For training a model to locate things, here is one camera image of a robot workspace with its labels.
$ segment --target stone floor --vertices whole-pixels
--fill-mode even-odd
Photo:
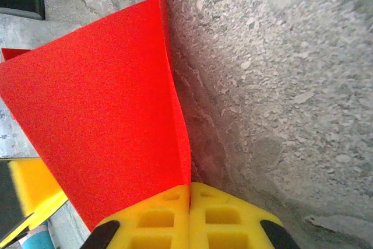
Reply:
[[[139,1],[45,0],[46,22],[0,15],[0,46],[38,47]],[[193,179],[272,211],[301,248],[373,248],[372,4],[168,0]],[[1,112],[1,156],[33,153]],[[57,235],[80,227],[78,247],[87,231],[62,211],[52,225],[77,219]]]

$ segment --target granite surface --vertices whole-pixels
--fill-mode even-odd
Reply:
[[[0,45],[34,48],[139,1],[45,0],[46,22],[0,15]],[[373,247],[372,3],[168,0],[193,179],[272,211],[301,248]],[[7,122],[1,155],[33,153]]]

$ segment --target teal object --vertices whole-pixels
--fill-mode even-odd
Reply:
[[[44,222],[39,227],[29,231],[27,236],[20,240],[22,249],[54,249],[48,231],[48,223]]]

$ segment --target yellow object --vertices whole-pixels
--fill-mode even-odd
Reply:
[[[23,215],[30,217],[0,243],[0,248],[25,228],[39,226],[68,200],[41,159],[11,160],[8,165]]]
[[[180,185],[105,218],[120,227],[107,249],[187,249],[189,186]]]
[[[260,222],[279,218],[202,183],[192,183],[189,242],[198,249],[273,249]]]

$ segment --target red felt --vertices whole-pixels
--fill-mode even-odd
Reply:
[[[141,2],[0,64],[1,97],[90,230],[190,183],[165,8]]]
[[[1,60],[7,61],[8,59],[15,58],[18,55],[22,55],[29,50],[26,49],[9,49],[9,48],[1,48]]]

